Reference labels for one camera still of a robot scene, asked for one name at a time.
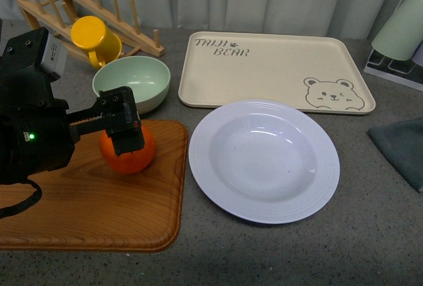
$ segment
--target orange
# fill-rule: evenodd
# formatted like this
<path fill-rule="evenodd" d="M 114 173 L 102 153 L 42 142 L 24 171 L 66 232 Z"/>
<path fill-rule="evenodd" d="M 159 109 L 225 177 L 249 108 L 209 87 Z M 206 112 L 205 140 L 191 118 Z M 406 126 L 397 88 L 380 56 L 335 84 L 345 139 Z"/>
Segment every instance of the orange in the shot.
<path fill-rule="evenodd" d="M 154 159 L 156 153 L 156 142 L 153 134 L 145 125 L 141 126 L 144 136 L 144 148 L 131 153 L 121 154 L 116 156 L 113 148 L 112 139 L 107 136 L 106 131 L 100 136 L 99 144 L 100 151 L 107 164 L 116 172 L 122 174 L 137 174 L 146 168 Z"/>

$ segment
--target mug handle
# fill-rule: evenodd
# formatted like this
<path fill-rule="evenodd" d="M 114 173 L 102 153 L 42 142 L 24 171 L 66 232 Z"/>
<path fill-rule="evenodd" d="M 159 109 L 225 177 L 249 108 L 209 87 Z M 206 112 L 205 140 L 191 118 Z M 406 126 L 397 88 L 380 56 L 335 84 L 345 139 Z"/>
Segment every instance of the mug handle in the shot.
<path fill-rule="evenodd" d="M 106 62 L 104 60 L 98 60 L 97 54 L 95 52 L 89 52 L 88 57 L 90 59 L 91 65 L 94 66 L 95 69 L 100 69 L 101 67 L 104 67 L 106 65 Z"/>

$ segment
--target gray countertop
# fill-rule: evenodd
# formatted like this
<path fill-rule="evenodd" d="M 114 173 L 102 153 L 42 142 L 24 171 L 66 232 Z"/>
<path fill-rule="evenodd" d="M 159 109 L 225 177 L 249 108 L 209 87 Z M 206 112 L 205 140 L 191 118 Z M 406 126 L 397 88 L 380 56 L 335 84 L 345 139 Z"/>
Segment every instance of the gray countertop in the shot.
<path fill-rule="evenodd" d="M 3 21 L 0 49 L 30 30 Z M 152 37 L 152 30 L 143 30 Z M 190 135 L 211 109 L 189 108 L 178 86 L 193 30 L 160 30 L 161 61 L 172 79 L 165 101 L 141 119 L 182 122 Z M 367 40 L 343 40 L 362 72 Z M 68 57 L 52 84 L 69 112 L 95 101 L 91 66 Z M 158 254 L 0 252 L 0 285 L 417 285 L 423 283 L 421 195 L 395 171 L 366 131 L 422 116 L 423 92 L 363 73 L 376 109 L 368 115 L 308 114 L 330 136 L 340 159 L 333 198 L 316 214 L 286 225 L 259 225 L 220 209 L 186 167 L 182 222 Z"/>

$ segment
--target wooden cutting board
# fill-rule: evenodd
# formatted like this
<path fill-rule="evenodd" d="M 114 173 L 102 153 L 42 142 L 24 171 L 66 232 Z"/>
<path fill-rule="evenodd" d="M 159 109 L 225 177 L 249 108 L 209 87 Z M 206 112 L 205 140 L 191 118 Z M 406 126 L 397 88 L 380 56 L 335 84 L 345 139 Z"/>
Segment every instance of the wooden cutting board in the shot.
<path fill-rule="evenodd" d="M 83 135 L 68 166 L 29 178 L 42 199 L 0 219 L 3 250 L 160 252 L 180 228 L 188 132 L 180 122 L 143 120 L 157 152 L 141 173 L 114 172 L 102 158 L 101 132 Z M 0 186 L 0 207 L 27 198 L 29 185 Z"/>

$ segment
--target light green cup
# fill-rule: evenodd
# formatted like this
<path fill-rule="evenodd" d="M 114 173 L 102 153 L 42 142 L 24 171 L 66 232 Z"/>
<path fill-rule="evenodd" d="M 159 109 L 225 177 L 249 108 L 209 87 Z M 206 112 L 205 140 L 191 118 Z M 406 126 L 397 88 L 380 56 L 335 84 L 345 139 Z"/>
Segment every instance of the light green cup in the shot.
<path fill-rule="evenodd" d="M 144 114 L 164 101 L 170 82 L 171 72 L 162 61 L 147 56 L 130 56 L 114 60 L 97 71 L 93 90 L 100 96 L 99 91 L 130 87 L 138 113 Z"/>
<path fill-rule="evenodd" d="M 405 0 L 371 45 L 382 55 L 408 60 L 423 40 L 423 0 Z"/>

